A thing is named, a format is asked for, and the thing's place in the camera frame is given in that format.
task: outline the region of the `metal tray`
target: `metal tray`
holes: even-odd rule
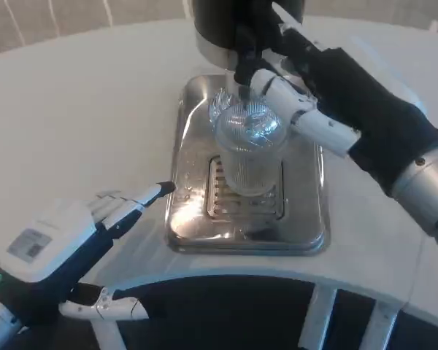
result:
[[[274,193],[261,200],[231,193],[218,176],[221,164],[208,105],[225,83],[222,75],[200,76],[182,92],[172,161],[177,189],[169,196],[166,213],[170,247],[227,254],[321,252],[329,244],[330,230],[320,147],[292,135],[282,177]],[[234,197],[239,209],[221,207],[225,198],[215,201],[214,188],[220,189],[217,194]]]

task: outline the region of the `coffee machine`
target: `coffee machine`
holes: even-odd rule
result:
[[[193,0],[197,46],[222,75],[194,77],[184,88],[177,120],[166,211],[167,240],[180,252],[306,255],[329,245],[329,208],[321,147],[293,134],[270,192],[236,194],[226,183],[208,107],[222,88],[234,91],[240,60],[279,53],[273,28],[261,20],[271,0]],[[302,21],[304,0],[278,0]],[[274,61],[284,66],[278,55]],[[288,80],[298,79],[286,71]]]

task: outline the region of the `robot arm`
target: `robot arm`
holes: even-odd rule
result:
[[[93,286],[88,293],[78,281],[147,207],[174,189],[172,182],[161,182],[141,195],[105,192],[90,203],[59,200],[32,222],[0,256],[0,347],[22,326],[52,321],[68,299],[77,302],[81,294],[92,296],[94,288],[100,292]],[[139,309],[136,317],[145,315],[137,300],[117,304],[131,316],[134,309]],[[64,305],[71,309],[75,304]],[[86,318],[92,312],[83,311]]]
[[[280,28],[275,47],[307,91],[296,90],[260,58],[239,62],[236,81],[265,95],[297,132],[349,154],[438,243],[438,129],[415,94],[373,62],[355,61],[340,47],[326,49],[285,10],[273,9],[280,16],[269,16]]]

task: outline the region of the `robotic finger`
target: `robotic finger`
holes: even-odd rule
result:
[[[54,320],[58,305],[113,241],[156,199],[174,189],[172,182],[160,182],[140,195],[112,191],[90,203],[58,200],[49,206],[0,256],[0,314],[11,315],[0,317],[0,345],[21,325]]]

